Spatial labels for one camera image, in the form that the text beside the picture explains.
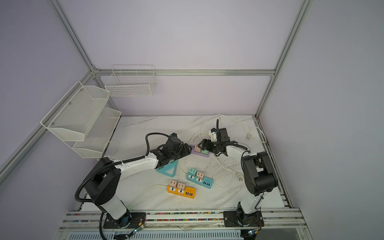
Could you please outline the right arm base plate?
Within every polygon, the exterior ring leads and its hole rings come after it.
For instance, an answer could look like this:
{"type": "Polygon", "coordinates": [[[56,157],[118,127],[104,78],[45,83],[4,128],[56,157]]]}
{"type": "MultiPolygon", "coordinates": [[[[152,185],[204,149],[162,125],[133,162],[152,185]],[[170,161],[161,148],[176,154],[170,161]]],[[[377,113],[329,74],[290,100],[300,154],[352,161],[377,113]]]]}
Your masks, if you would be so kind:
{"type": "Polygon", "coordinates": [[[264,217],[261,211],[256,211],[252,214],[242,214],[236,211],[224,211],[225,227],[264,227],[264,217]]]}

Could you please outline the purple power strip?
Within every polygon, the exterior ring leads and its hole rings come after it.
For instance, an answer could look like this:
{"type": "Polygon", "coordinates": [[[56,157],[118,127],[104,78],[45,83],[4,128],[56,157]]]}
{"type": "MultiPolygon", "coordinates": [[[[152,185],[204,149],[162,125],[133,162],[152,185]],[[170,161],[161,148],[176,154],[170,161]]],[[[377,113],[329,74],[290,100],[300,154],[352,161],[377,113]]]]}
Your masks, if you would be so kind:
{"type": "Polygon", "coordinates": [[[201,156],[201,157],[205,157],[205,158],[208,158],[210,156],[210,152],[208,155],[203,155],[201,152],[200,153],[196,153],[194,148],[195,148],[195,145],[189,145],[190,149],[191,149],[191,154],[192,155],[197,155],[197,156],[201,156]]]}

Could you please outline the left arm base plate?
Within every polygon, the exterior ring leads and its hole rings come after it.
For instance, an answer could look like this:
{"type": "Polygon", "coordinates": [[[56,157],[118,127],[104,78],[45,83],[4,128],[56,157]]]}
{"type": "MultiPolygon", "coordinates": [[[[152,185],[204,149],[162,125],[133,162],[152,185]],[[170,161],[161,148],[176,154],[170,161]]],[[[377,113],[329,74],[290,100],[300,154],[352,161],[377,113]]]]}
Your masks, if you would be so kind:
{"type": "Polygon", "coordinates": [[[120,219],[115,220],[110,214],[107,214],[104,229],[136,229],[145,224],[146,213],[138,212],[123,215],[120,219]]]}

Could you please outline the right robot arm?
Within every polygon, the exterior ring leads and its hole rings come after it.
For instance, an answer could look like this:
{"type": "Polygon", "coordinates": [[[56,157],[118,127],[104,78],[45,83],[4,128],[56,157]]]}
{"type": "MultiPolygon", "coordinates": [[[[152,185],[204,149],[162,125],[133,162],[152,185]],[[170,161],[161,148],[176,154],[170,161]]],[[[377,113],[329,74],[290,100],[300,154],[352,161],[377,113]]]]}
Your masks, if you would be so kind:
{"type": "Polygon", "coordinates": [[[227,217],[227,220],[239,227],[248,227],[253,224],[263,226],[260,211],[262,200],[265,194],[272,192],[279,183],[269,155],[266,152],[252,154],[247,147],[230,140],[225,128],[213,128],[211,135],[210,140],[203,139],[198,147],[217,157],[225,155],[239,160],[245,185],[249,191],[238,203],[236,215],[227,217]]]}

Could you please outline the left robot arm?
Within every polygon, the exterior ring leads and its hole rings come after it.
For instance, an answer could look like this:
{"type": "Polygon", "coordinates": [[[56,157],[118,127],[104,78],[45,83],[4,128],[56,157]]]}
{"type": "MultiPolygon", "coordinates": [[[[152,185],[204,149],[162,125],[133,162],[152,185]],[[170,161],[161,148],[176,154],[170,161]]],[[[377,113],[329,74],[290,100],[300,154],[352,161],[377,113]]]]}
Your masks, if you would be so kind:
{"type": "Polygon", "coordinates": [[[79,203],[93,203],[103,214],[112,218],[119,228],[135,223],[131,212],[116,194],[122,174],[135,175],[147,170],[160,169],[191,154],[192,147],[181,141],[177,134],[149,133],[145,136],[146,153],[127,160],[100,159],[75,192],[79,203]],[[149,137],[167,137],[165,144],[151,150],[149,137]]]}

